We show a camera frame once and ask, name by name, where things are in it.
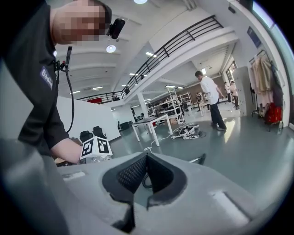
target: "red object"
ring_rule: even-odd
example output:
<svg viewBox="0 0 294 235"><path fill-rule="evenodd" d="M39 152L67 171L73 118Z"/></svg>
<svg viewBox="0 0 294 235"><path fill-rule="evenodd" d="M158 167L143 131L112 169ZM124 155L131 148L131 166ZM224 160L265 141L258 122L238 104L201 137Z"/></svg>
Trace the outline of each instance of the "red object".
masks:
<svg viewBox="0 0 294 235"><path fill-rule="evenodd" d="M282 107L276 107L274 103L270 104L270 108L266 113L267 123L277 123L282 120Z"/></svg>
<svg viewBox="0 0 294 235"><path fill-rule="evenodd" d="M91 99L91 100L88 100L87 102L93 103L93 104L102 103L102 98L99 97L99 98Z"/></svg>

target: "black metal railing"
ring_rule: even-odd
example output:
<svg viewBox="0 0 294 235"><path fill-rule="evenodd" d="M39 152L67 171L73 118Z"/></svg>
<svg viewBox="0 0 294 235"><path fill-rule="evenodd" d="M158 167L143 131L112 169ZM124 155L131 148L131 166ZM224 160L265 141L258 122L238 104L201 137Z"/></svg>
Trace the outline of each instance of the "black metal railing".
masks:
<svg viewBox="0 0 294 235"><path fill-rule="evenodd" d="M186 45L189 42L195 41L197 37L200 37L208 32L223 28L223 26L215 19L215 15L205 18L190 27L186 28L161 48L159 48L153 56L151 56L135 73L135 75L129 80L127 86L124 87L121 92L122 99L129 93L127 90L133 89L141 80L143 80L156 66L158 66L164 59L170 57L172 53Z"/></svg>
<svg viewBox="0 0 294 235"><path fill-rule="evenodd" d="M109 92L109 93L103 93L98 95L90 95L83 98L79 98L78 100L81 101L89 101L92 100L93 103L108 103L112 101L119 101L122 100L123 92L122 91L115 91L115 92Z"/></svg>

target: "white pillar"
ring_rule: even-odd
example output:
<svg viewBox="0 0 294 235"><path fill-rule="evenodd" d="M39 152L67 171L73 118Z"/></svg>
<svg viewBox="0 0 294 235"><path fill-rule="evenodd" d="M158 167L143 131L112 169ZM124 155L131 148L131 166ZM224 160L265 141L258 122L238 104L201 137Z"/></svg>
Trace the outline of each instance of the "white pillar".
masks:
<svg viewBox="0 0 294 235"><path fill-rule="evenodd" d="M142 111L144 113L145 118L149 117L148 116L148 110L147 110L147 107L146 107L146 104L145 104L144 97L143 97L142 93L137 94L137 96L138 96L138 99L139 99L139 102L140 102L140 105L141 105L141 108L142 108Z"/></svg>

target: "gray foam object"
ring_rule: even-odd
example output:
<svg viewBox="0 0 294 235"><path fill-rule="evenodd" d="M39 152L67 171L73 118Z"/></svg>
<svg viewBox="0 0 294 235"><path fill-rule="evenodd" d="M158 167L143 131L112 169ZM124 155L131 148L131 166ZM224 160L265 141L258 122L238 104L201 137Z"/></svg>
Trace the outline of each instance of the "gray foam object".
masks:
<svg viewBox="0 0 294 235"><path fill-rule="evenodd" d="M124 220L129 205L114 201L102 185L102 177L109 170L141 153L115 158L106 162L56 168L54 162L45 157L48 178L55 199L67 221L70 234L93 234L100 223L112 225ZM228 234L241 227L232 214L213 194L223 191L237 205L249 221L257 216L259 209L252 196L208 167L188 163L181 159L154 154L181 169L187 177L185 190L170 204L153 206L148 210L134 203L136 227L131 234ZM84 176L64 182L62 177L72 173ZM99 234L108 234L99 228Z"/></svg>

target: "dark pants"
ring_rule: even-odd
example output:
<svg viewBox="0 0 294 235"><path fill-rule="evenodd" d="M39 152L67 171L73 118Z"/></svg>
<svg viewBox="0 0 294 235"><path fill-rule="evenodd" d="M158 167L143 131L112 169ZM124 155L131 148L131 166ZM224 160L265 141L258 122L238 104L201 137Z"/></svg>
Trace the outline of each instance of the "dark pants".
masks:
<svg viewBox="0 0 294 235"><path fill-rule="evenodd" d="M220 128L226 129L226 125L222 120L217 104L210 105L211 120L214 126L219 125Z"/></svg>
<svg viewBox="0 0 294 235"><path fill-rule="evenodd" d="M233 95L234 96L234 100L235 100L235 108L238 108L238 104L239 104L239 99L237 95Z"/></svg>
<svg viewBox="0 0 294 235"><path fill-rule="evenodd" d="M231 94L227 93L227 96L228 96L228 101L231 102Z"/></svg>

